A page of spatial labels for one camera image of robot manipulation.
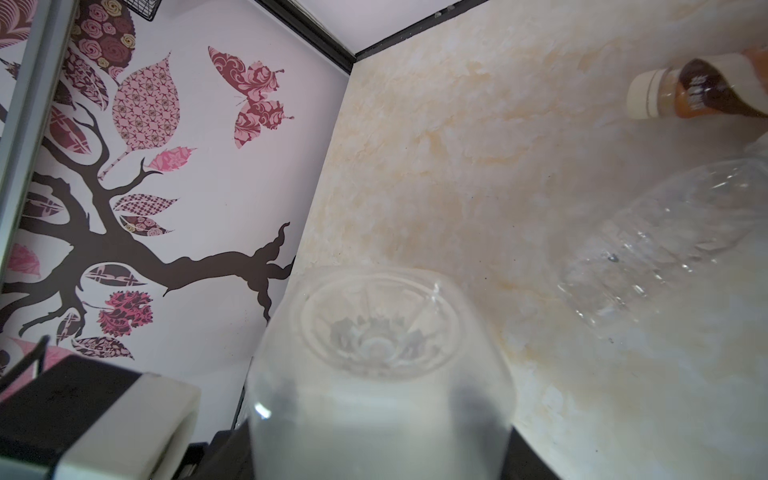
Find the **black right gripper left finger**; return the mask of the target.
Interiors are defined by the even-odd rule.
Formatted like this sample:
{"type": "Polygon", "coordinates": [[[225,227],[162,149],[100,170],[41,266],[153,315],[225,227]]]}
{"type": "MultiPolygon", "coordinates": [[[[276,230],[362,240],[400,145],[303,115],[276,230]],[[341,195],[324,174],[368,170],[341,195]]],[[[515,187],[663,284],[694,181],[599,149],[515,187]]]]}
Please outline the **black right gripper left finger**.
{"type": "Polygon", "coordinates": [[[248,422],[228,431],[226,440],[205,454],[191,475],[196,480],[254,480],[255,469],[248,422]]]}

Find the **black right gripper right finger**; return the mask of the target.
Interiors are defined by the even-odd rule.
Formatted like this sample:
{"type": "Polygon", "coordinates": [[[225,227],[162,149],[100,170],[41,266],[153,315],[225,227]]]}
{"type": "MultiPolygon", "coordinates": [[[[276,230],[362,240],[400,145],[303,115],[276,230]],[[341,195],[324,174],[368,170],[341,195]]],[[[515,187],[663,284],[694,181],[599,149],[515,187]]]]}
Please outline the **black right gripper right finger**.
{"type": "Polygon", "coordinates": [[[506,480],[559,480],[559,477],[529,446],[518,430],[509,436],[506,480]]]}

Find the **tall clear bottle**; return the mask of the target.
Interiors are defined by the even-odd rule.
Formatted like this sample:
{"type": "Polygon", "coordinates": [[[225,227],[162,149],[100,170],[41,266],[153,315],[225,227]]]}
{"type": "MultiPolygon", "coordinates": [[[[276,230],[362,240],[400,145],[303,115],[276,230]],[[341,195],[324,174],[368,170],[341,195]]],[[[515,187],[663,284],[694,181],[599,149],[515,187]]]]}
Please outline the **tall clear bottle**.
{"type": "Polygon", "coordinates": [[[259,479],[497,479],[516,395],[447,277],[320,267],[269,321],[246,400],[259,479]]]}

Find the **aluminium rail left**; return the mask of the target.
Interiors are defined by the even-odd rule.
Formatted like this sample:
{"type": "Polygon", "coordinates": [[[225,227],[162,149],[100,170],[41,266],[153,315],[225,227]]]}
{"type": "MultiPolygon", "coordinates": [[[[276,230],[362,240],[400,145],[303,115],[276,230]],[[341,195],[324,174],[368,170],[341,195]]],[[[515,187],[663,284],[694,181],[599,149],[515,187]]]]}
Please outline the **aluminium rail left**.
{"type": "Polygon", "coordinates": [[[16,78],[1,86],[1,267],[12,241],[37,160],[76,1],[3,1],[1,47],[22,53],[16,78]]]}

